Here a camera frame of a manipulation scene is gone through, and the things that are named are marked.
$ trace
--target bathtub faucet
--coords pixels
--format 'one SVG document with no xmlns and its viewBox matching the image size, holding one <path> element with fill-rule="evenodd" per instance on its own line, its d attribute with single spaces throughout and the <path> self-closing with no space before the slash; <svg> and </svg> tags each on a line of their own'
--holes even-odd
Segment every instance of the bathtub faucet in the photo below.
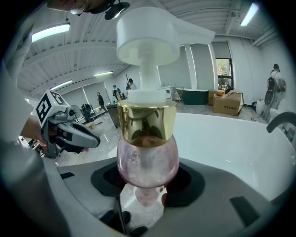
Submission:
<svg viewBox="0 0 296 237">
<path fill-rule="evenodd" d="M 283 123 L 290 123 L 296 127 L 296 113 L 284 112 L 279 114 L 269 123 L 266 129 L 271 133 L 277 126 Z"/>
</svg>

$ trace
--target white pillar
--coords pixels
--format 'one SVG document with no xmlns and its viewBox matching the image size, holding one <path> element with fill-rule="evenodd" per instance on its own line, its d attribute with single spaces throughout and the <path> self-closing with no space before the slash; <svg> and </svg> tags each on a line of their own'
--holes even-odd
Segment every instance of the white pillar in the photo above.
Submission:
<svg viewBox="0 0 296 237">
<path fill-rule="evenodd" d="M 192 51 L 189 44 L 184 44 L 184 47 L 185 47 L 187 61 L 189 65 L 191 89 L 197 89 L 197 78 L 196 78 L 196 71 L 195 71 Z"/>
<path fill-rule="evenodd" d="M 210 50 L 210 55 L 211 55 L 211 60 L 212 60 L 212 65 L 213 65 L 213 75 L 214 75 L 214 89 L 218 89 L 218 73 L 217 73 L 217 64 L 216 64 L 216 57 L 215 57 L 215 52 L 212 44 L 209 44 L 209 50 Z"/>
</svg>

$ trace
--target window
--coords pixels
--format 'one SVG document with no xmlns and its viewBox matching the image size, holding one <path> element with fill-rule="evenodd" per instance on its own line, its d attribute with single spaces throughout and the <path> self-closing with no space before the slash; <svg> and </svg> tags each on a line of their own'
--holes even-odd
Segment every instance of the window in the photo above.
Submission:
<svg viewBox="0 0 296 237">
<path fill-rule="evenodd" d="M 229 86 L 233 87 L 232 62 L 228 58 L 216 58 L 218 89 L 226 90 Z"/>
</svg>

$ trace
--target tiled floor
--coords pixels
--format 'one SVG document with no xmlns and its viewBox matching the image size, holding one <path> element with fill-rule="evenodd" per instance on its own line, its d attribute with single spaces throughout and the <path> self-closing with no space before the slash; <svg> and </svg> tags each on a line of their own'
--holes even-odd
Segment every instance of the tiled floor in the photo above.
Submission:
<svg viewBox="0 0 296 237">
<path fill-rule="evenodd" d="M 249 107 L 243 107 L 239 116 L 232 116 L 226 114 L 219 114 L 213 112 L 213 107 L 204 106 L 188 106 L 181 103 L 177 105 L 177 112 L 181 113 L 195 113 L 206 114 L 214 116 L 222 116 L 235 119 L 251 120 L 255 118 L 258 122 L 266 123 L 265 120 L 259 118 L 259 115 Z M 56 162 L 58 166 L 84 164 L 93 161 L 100 161 L 112 158 L 116 155 L 116 147 L 120 139 L 121 130 L 116 129 L 109 114 L 100 116 L 97 120 L 102 121 L 98 125 L 93 125 L 94 132 L 101 139 L 101 143 L 97 148 L 92 148 L 88 152 L 81 152 L 80 154 L 63 152 Z"/>
</svg>

